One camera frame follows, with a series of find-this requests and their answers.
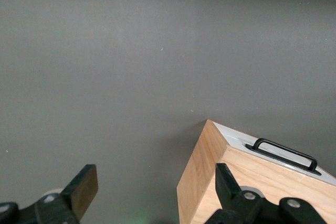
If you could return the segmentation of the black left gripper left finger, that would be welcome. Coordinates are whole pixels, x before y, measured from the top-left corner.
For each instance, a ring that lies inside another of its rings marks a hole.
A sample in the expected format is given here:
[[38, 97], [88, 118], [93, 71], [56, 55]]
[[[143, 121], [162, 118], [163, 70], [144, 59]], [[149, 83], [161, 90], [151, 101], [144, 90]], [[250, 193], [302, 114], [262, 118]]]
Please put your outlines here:
[[97, 192], [97, 167], [87, 164], [61, 192], [46, 194], [24, 209], [2, 202], [1, 223], [80, 223]]

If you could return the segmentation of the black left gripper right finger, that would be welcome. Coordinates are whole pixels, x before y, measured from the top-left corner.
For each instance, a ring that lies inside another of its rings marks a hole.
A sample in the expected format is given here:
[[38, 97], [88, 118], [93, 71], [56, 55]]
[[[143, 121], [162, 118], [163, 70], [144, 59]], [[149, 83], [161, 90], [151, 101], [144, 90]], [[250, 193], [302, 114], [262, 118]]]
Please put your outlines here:
[[285, 197], [275, 205], [252, 190], [242, 190], [225, 163], [215, 166], [215, 189], [221, 209], [206, 223], [326, 223], [303, 199]]

